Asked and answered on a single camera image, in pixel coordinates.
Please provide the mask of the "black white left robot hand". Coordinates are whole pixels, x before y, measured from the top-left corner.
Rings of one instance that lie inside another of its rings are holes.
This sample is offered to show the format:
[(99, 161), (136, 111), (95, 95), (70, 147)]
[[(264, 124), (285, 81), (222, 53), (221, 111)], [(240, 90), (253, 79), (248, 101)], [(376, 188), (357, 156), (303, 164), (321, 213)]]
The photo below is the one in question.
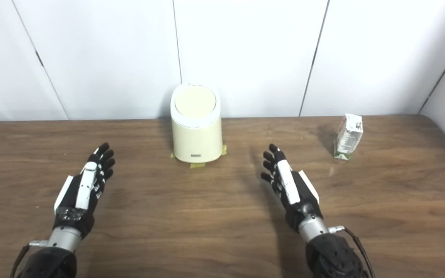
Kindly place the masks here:
[(101, 144), (89, 157), (81, 172), (67, 176), (54, 204), (53, 228), (70, 227), (84, 239), (95, 224), (94, 211), (106, 181), (113, 176), (114, 151)]

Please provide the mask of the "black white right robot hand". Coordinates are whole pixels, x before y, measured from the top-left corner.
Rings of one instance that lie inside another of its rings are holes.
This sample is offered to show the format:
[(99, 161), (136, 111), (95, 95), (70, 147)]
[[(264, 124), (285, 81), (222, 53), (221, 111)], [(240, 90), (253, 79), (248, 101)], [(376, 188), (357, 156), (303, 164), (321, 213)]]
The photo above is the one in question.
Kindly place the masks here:
[(308, 218), (323, 218), (319, 197), (304, 172), (294, 171), (285, 154), (275, 144), (263, 153), (261, 179), (268, 182), (285, 209), (285, 220), (295, 232)]

